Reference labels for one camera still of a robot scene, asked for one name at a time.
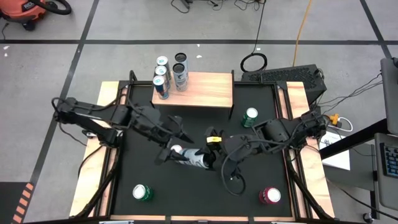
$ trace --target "red soda can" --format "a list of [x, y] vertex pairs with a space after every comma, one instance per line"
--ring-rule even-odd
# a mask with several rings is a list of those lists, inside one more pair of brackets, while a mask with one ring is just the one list
[[260, 191], [259, 199], [264, 204], [276, 204], [280, 200], [280, 192], [275, 187], [267, 187]]

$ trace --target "yellow label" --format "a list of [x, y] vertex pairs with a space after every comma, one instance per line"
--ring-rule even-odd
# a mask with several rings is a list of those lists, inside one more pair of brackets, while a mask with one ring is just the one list
[[216, 137], [216, 136], [207, 137], [206, 138], [206, 142], [207, 143], [210, 143], [210, 142], [221, 142], [221, 137]]

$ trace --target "keyboard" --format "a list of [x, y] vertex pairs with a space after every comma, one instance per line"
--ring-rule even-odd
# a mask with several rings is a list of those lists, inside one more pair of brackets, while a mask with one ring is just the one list
[[382, 155], [384, 175], [398, 178], [398, 148], [384, 145]]

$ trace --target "green soda can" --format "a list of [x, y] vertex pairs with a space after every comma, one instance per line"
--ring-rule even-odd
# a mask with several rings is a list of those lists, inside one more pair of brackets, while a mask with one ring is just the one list
[[246, 113], [243, 115], [242, 125], [245, 128], [250, 128], [251, 126], [253, 126], [254, 122], [256, 121], [257, 115], [258, 112], [256, 109], [249, 108], [248, 110], [246, 110]]
[[139, 201], [148, 201], [154, 196], [154, 190], [142, 184], [138, 184], [132, 190], [132, 196]]

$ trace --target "yellow cable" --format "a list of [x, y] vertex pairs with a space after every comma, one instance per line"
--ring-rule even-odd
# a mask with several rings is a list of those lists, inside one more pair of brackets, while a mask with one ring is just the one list
[[307, 14], [308, 14], [308, 12], [310, 10], [311, 3], [312, 3], [312, 0], [310, 0], [308, 2], [308, 6], [307, 6], [307, 9], [305, 10], [305, 14], [304, 14], [303, 22], [301, 22], [300, 30], [298, 30], [298, 35], [297, 35], [297, 39], [296, 39], [296, 46], [294, 48], [293, 67], [294, 67], [294, 64], [296, 62], [297, 46], [299, 45], [299, 39], [300, 39], [300, 35], [301, 35], [301, 30], [304, 27], [304, 22], [305, 22], [305, 19], [307, 18]]

